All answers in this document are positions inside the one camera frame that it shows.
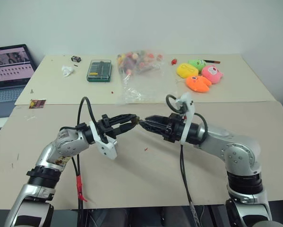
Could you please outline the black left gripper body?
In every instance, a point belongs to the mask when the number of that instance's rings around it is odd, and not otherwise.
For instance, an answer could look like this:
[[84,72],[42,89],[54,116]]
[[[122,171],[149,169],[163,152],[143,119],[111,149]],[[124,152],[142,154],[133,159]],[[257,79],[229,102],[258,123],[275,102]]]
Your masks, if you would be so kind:
[[97,126],[99,129],[99,136],[103,143],[108,143],[108,137],[116,139],[118,135],[118,128],[113,128],[113,125],[118,124],[119,116],[114,116],[112,118],[108,117],[107,114],[103,114],[102,118],[98,121]]

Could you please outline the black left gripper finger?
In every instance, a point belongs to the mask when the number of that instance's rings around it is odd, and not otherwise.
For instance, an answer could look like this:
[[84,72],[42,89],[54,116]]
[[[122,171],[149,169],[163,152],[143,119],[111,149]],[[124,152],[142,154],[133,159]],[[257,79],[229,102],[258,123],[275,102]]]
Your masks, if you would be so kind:
[[110,118],[110,125],[124,124],[127,122],[138,124],[138,116],[135,114],[120,114]]
[[135,127],[135,124],[132,122],[129,122],[129,123],[121,124],[118,128],[113,129],[113,132],[115,136],[118,136],[120,134],[128,132],[134,127]]

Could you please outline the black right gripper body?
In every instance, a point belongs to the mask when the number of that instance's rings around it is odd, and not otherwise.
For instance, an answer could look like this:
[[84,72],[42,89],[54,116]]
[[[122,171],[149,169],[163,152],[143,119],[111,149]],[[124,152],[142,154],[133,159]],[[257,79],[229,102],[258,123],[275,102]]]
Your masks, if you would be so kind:
[[185,127],[184,117],[177,113],[171,113],[169,117],[163,118],[163,139],[174,143],[180,141],[183,129]]

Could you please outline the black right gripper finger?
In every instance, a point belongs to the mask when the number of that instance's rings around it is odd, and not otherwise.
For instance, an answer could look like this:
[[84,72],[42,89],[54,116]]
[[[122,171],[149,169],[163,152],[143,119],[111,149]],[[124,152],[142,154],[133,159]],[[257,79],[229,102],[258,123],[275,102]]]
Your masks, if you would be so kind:
[[140,126],[146,131],[159,134],[164,138],[169,137],[170,131],[167,128],[167,124],[155,122],[155,121],[140,121]]
[[165,116],[151,115],[146,117],[143,125],[146,127],[166,127],[170,123],[170,119]]

